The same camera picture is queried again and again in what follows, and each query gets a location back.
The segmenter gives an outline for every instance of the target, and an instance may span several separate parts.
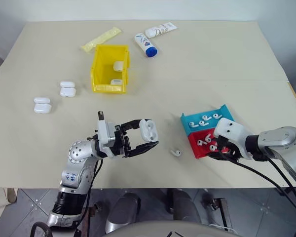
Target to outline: white wall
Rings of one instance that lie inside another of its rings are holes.
[[[0,0],[0,57],[26,21],[257,20],[296,91],[296,0]]]

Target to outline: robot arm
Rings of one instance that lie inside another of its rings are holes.
[[[238,160],[240,157],[267,161],[276,158],[282,161],[285,169],[296,180],[296,128],[280,127],[275,130],[264,131],[259,135],[247,130],[244,126],[222,118],[215,128],[214,136],[217,147],[229,148],[230,158]],[[221,159],[217,153],[209,156]]]
[[[47,219],[49,227],[75,229],[83,218],[82,209],[92,186],[97,161],[106,157],[132,157],[155,147],[158,135],[152,120],[133,120],[114,125],[104,120],[99,112],[98,131],[87,141],[77,141],[68,151],[67,166],[62,172],[61,184],[54,208]],[[140,128],[142,138],[147,142],[131,149],[127,130]]]

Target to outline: yellow plastic bin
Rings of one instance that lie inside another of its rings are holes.
[[[123,71],[116,72],[113,64],[123,61]],[[93,92],[126,93],[127,69],[130,56],[127,45],[97,45],[91,66],[91,87]],[[111,85],[111,80],[121,79],[122,85]]]

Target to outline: tiled floor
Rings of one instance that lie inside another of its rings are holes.
[[[203,189],[185,189],[193,199],[203,224],[222,225],[219,210],[206,212],[201,204]],[[296,231],[296,211],[275,189],[210,189],[215,198],[228,202],[233,228],[244,237],[292,237]],[[17,202],[7,206],[0,218],[0,237],[28,237],[36,221],[46,221],[58,190],[20,189]],[[165,209],[166,189],[94,189],[90,205],[101,202],[110,207],[125,192],[134,192],[142,200],[137,221],[171,220]],[[90,236],[104,234],[105,215],[91,219]]]

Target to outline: red foam holder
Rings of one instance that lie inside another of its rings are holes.
[[[202,130],[198,132],[193,132],[188,136],[188,140],[191,144],[192,150],[194,152],[194,155],[197,159],[200,159],[202,157],[205,157],[208,153],[213,152],[209,149],[210,145],[216,145],[216,142],[214,141],[214,128],[208,129],[208,130]],[[210,143],[207,143],[207,145],[203,144],[202,146],[197,145],[198,140],[205,141],[205,137],[211,134],[210,138],[212,141]]]

